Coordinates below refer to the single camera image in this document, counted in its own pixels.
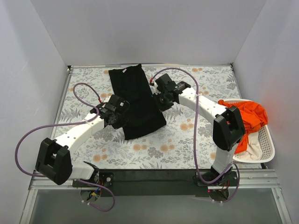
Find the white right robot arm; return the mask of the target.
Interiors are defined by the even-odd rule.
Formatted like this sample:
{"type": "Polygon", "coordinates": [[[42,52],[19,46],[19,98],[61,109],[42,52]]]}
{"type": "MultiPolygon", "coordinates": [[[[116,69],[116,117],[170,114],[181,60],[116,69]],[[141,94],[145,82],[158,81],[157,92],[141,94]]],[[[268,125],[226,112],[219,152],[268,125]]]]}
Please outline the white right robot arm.
{"type": "Polygon", "coordinates": [[[168,74],[157,80],[151,79],[149,84],[155,88],[153,98],[161,111],[177,103],[192,109],[196,116],[201,115],[212,124],[216,157],[210,171],[198,174],[198,178],[206,185],[220,186],[227,182],[235,150],[246,133],[239,109],[217,104],[200,95],[186,82],[175,83],[168,74]]]}

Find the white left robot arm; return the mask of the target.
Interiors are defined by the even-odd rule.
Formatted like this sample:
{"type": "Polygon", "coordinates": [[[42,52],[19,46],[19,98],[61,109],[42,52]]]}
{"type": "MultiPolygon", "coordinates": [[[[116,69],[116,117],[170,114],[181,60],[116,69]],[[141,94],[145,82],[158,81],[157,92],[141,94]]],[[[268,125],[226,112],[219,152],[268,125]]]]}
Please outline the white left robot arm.
{"type": "Polygon", "coordinates": [[[130,104],[116,95],[111,95],[103,103],[91,109],[82,120],[66,133],[51,140],[45,138],[36,161],[36,170],[57,185],[67,180],[83,179],[90,187],[99,183],[99,169],[89,162],[73,162],[72,153],[94,134],[106,126],[114,129],[123,127],[130,104]]]}

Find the black t shirt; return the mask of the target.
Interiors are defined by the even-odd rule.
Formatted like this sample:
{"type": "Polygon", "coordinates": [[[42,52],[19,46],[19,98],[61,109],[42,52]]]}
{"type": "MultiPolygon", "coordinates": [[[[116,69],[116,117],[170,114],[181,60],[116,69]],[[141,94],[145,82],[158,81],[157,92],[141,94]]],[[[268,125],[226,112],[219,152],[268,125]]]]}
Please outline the black t shirt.
{"type": "Polygon", "coordinates": [[[142,65],[108,71],[114,94],[129,102],[125,140],[133,140],[157,131],[166,125],[156,105],[142,65]]]}

